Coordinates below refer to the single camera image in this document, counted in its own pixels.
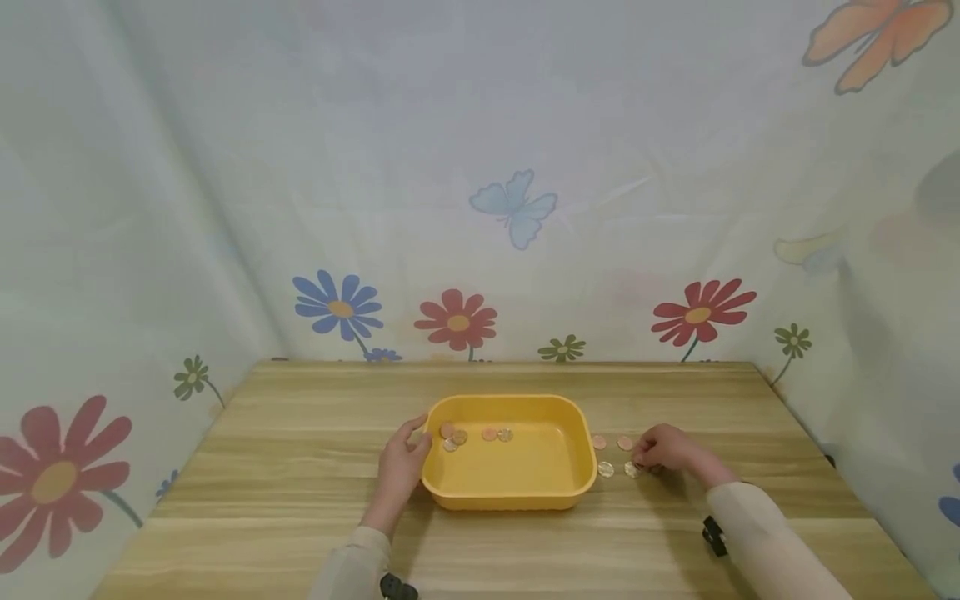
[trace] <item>sleeve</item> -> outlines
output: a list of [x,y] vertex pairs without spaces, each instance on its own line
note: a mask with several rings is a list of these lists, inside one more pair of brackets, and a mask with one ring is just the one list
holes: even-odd
[[729,483],[710,490],[707,503],[733,561],[762,600],[852,600],[766,492]]
[[383,600],[380,578],[390,561],[390,541],[370,527],[357,527],[347,545],[330,553],[307,600]]

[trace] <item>tabletop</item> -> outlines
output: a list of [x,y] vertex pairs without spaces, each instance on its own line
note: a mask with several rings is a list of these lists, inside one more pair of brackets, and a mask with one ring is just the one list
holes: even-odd
[[[749,363],[467,362],[259,363],[93,597],[302,600],[401,422],[446,396],[517,393],[575,401],[619,468],[617,437],[677,425],[766,490],[854,598],[934,598]],[[561,513],[450,513],[418,491],[392,571],[424,600],[752,598],[701,538],[690,488],[620,470]]]

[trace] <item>orange butterfly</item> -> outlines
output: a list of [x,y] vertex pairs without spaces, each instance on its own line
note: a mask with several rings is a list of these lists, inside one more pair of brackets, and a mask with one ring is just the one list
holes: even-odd
[[810,33],[804,66],[818,66],[866,38],[856,49],[867,49],[844,71],[834,91],[857,92],[889,61],[894,66],[923,48],[953,17],[951,0],[851,0],[830,13]]

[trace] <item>curtain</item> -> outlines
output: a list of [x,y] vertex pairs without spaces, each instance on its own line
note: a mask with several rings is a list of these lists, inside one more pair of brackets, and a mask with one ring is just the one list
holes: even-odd
[[92,591],[277,357],[752,361],[960,595],[952,17],[4,3],[0,591]]

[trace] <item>flower stem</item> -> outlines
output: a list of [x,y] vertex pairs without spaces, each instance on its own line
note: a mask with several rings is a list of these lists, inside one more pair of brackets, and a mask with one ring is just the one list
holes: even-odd
[[136,525],[138,529],[143,527],[143,521],[140,520],[140,517],[136,515],[136,512],[131,508],[131,506],[127,504],[127,500],[124,500],[123,498],[121,498],[117,494],[117,492],[114,492],[113,490],[100,490],[100,493],[103,494],[107,500],[109,500],[113,504],[116,504],[121,511],[126,513],[127,516],[130,518],[130,520],[133,521],[133,524]]
[[790,358],[788,358],[788,359],[786,360],[786,364],[783,365],[783,369],[780,370],[780,374],[777,375],[777,378],[776,378],[776,379],[774,379],[773,381],[770,382],[770,387],[773,387],[774,385],[777,384],[778,381],[780,381],[780,378],[783,377],[783,374],[784,374],[784,373],[786,373],[786,368],[789,367],[789,366],[790,366],[790,363],[792,363],[792,362],[793,362],[793,356],[791,356]]
[[692,352],[693,349],[697,347],[697,342],[699,341],[700,341],[700,338],[693,338],[693,344],[691,344],[690,348],[687,349],[686,354],[684,354],[684,358],[680,359],[680,362],[682,363],[686,362],[686,359],[689,358],[690,356],[690,352]]
[[227,405],[224,403],[224,397],[220,396],[220,390],[217,389],[217,386],[213,385],[213,382],[209,379],[204,380],[206,385],[210,386],[210,389],[213,390],[213,393],[217,395],[217,399],[220,400],[220,405],[224,408],[227,408]]
[[364,346],[364,345],[363,345],[363,342],[360,340],[360,334],[357,333],[356,336],[355,336],[353,339],[355,339],[355,340],[357,341],[357,344],[360,345],[360,349],[363,350],[363,359],[364,359],[364,360],[367,360],[367,354],[370,354],[370,353],[367,352],[367,347]]

